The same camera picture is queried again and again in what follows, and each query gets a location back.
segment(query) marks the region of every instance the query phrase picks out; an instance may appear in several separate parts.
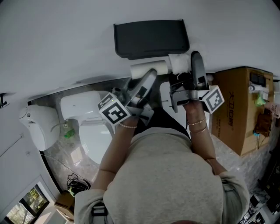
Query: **tiled floor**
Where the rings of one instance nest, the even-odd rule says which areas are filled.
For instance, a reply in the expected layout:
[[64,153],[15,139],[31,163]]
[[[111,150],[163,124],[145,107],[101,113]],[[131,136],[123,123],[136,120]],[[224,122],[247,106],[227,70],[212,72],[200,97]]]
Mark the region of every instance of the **tiled floor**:
[[[158,77],[151,94],[152,104],[161,104],[159,97],[159,86],[166,80],[167,78],[165,76]],[[59,115],[59,121],[62,123],[64,122],[60,109],[60,100],[62,97],[91,90],[111,91],[112,87],[121,88],[126,83],[126,81],[127,79],[120,79],[78,87],[33,100],[32,104],[56,108]],[[85,154],[85,151],[81,146],[79,138],[79,126],[77,121],[70,119],[68,121],[68,125],[68,129],[64,129],[63,126],[61,126],[61,133],[58,141],[52,147],[45,150],[44,154],[46,156],[50,156],[56,160],[59,160],[71,170],[80,175],[82,178],[85,178],[92,182],[98,171],[98,164],[93,162]],[[76,134],[75,136],[66,139],[64,137],[64,134],[71,128],[75,129]],[[256,150],[243,157],[239,157],[224,143],[222,143],[216,137],[212,136],[217,153],[217,159],[226,169],[238,172],[243,175],[248,188],[250,190],[253,190],[257,186],[257,179],[261,178],[264,173],[265,167],[270,158],[269,151],[275,147],[279,132],[279,128],[273,128],[268,145],[265,145],[259,150]],[[72,171],[64,167],[58,161],[55,161],[49,157],[47,157],[46,159],[59,186],[62,189],[67,189],[67,176],[72,174]]]

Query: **gray t-shirt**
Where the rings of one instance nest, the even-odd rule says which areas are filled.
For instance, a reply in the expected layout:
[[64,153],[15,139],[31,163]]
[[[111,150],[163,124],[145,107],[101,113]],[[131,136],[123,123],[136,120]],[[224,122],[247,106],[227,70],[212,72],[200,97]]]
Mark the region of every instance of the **gray t-shirt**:
[[249,206],[244,181],[230,172],[213,175],[190,147],[190,140],[173,129],[150,128],[136,135],[107,191],[76,195],[75,223],[91,224],[91,208],[102,200],[114,224],[238,223]]

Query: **cardboard box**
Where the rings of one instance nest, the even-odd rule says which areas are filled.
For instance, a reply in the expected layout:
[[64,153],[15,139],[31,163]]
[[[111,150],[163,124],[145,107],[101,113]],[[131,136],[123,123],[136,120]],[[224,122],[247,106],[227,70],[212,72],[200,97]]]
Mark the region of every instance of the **cardboard box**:
[[67,219],[74,221],[75,199],[69,192],[63,192],[54,205]]
[[[273,74],[249,67],[217,72],[213,84],[218,85],[225,102],[213,113],[212,134],[223,141],[238,155],[257,149],[257,137],[253,135],[259,113],[264,107],[256,107],[257,93],[249,93],[250,74],[265,77],[269,88],[268,101],[273,102]],[[260,135],[262,146],[268,138]]]

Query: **white cylinder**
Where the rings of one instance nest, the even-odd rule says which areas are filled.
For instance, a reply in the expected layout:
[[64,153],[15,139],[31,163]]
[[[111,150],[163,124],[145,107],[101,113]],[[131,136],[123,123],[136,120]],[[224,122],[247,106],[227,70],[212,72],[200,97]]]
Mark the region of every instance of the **white cylinder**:
[[189,70],[189,55],[184,54],[170,54],[169,55],[173,74],[182,74]]
[[260,91],[262,91],[262,92],[268,92],[268,91],[269,91],[268,88],[263,87],[263,86],[260,86],[260,85],[255,85],[255,84],[253,84],[253,83],[251,83],[251,84],[249,85],[248,89],[249,89],[249,91],[252,92],[252,93],[253,93],[253,92],[260,92]]
[[142,64],[136,64],[130,66],[132,79],[140,79],[146,74],[150,69],[155,69],[157,75],[164,75],[168,73],[167,64],[165,61],[154,61]]

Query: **black tray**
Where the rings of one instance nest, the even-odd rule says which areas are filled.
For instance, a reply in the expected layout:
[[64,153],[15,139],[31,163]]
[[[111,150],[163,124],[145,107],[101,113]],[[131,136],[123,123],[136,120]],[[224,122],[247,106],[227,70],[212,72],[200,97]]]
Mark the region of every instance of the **black tray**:
[[129,60],[182,54],[189,50],[183,20],[114,24],[115,52]]

